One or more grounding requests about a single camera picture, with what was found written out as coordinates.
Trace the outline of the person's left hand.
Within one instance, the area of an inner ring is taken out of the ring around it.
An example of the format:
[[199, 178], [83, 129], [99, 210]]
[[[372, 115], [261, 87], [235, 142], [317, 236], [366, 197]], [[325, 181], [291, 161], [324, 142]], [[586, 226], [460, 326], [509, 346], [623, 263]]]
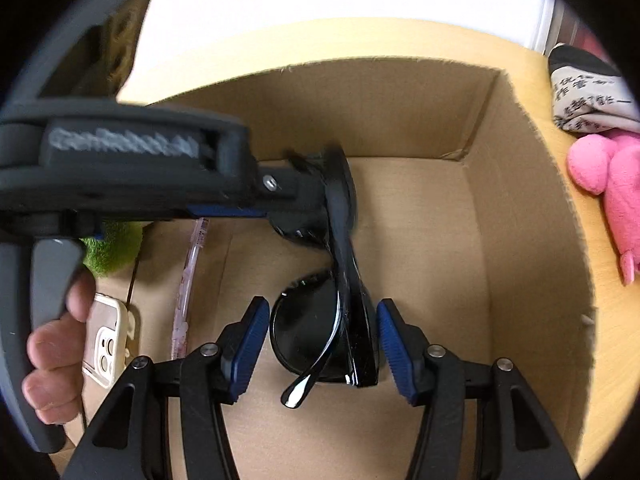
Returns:
[[27, 355], [34, 370], [23, 380], [22, 390], [46, 425], [64, 425], [80, 413], [86, 323], [95, 294], [96, 281], [83, 268], [70, 286], [65, 313], [28, 337]]

